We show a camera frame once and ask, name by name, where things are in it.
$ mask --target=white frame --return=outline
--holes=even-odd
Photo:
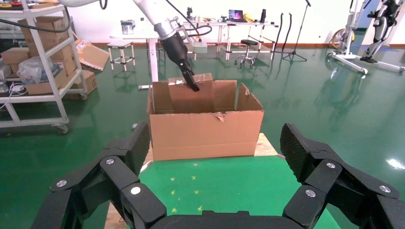
[[[47,14],[52,14],[56,12],[63,12],[64,15],[64,20],[67,22],[67,14],[66,11],[64,10],[64,6],[59,4],[57,6],[52,6],[52,7],[47,7],[47,8],[42,8],[42,9],[29,9],[27,2],[25,0],[21,1],[23,10],[0,10],[0,18],[22,18],[26,19],[28,22],[28,25],[35,26],[34,18],[39,17],[39,16],[44,16]],[[82,74],[82,68],[80,65],[80,60],[79,60],[79,55],[77,53],[76,49],[76,44],[75,40],[73,39],[73,33],[71,28],[68,30],[69,38],[66,39],[65,41],[61,42],[60,44],[56,45],[49,51],[45,52],[41,39],[39,37],[38,31],[30,29],[32,37],[34,39],[35,45],[37,47],[39,57],[41,58],[41,61],[43,62],[43,66],[45,68],[46,75],[48,77],[49,83],[52,88],[52,95],[28,95],[28,96],[18,96],[18,97],[10,97],[10,99],[7,97],[0,97],[0,104],[4,104],[7,102],[5,105],[11,118],[12,121],[0,121],[0,128],[6,128],[6,127],[17,127],[17,126],[29,126],[29,125],[52,125],[56,126],[63,131],[67,132],[67,126],[66,124],[69,123],[69,118],[67,117],[66,111],[64,109],[64,105],[62,102],[62,97],[65,94],[81,94],[84,98],[87,96],[87,87],[85,84],[85,79]],[[58,89],[55,80],[52,75],[52,71],[50,69],[50,66],[46,59],[59,51],[61,48],[67,46],[67,45],[72,46],[72,50],[75,56],[75,61],[77,65],[76,69],[76,74],[74,77],[68,82],[67,86],[65,88],[60,88]],[[70,87],[73,85],[75,80],[80,76],[80,79],[82,81],[82,89],[70,89]],[[18,79],[6,79],[9,81],[16,81]],[[56,102],[58,105],[59,113],[61,115],[60,118],[41,118],[41,119],[27,119],[27,120],[21,120],[17,113],[14,110],[14,107],[12,104],[14,103],[36,103],[36,102]]]

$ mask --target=laptop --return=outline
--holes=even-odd
[[[229,10],[229,20],[234,22],[247,22],[243,19],[243,10]]]

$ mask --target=tripod stand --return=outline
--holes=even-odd
[[[296,61],[296,62],[306,62],[307,59],[298,55],[297,54],[297,45],[298,45],[298,40],[299,40],[299,36],[301,35],[301,31],[302,31],[302,25],[304,24],[304,20],[305,20],[305,16],[307,15],[307,10],[308,10],[308,6],[310,7],[311,4],[309,3],[308,0],[305,0],[307,2],[307,6],[305,7],[305,13],[304,13],[304,17],[302,17],[302,23],[301,23],[301,27],[299,29],[299,34],[298,34],[298,38],[297,38],[297,42],[295,43],[295,47],[294,50],[292,52],[288,52],[288,55],[283,57],[283,60],[287,60],[287,58],[289,58],[290,61],[294,61],[294,56],[298,56],[300,57],[302,60],[300,61]]]

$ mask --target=green table surface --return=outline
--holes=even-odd
[[[140,179],[163,202],[168,215],[243,210],[281,216],[300,186],[287,162],[276,156],[158,161]],[[325,210],[315,228],[340,227]]]

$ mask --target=yellow object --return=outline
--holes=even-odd
[[[245,21],[247,21],[247,22],[254,22],[254,21],[255,21],[255,19],[253,19],[252,16],[250,16],[249,13],[245,13],[245,14],[243,15],[243,19],[244,19]]]
[[[8,3],[0,4],[0,8],[11,8],[11,7],[12,7],[12,5],[8,4]]]

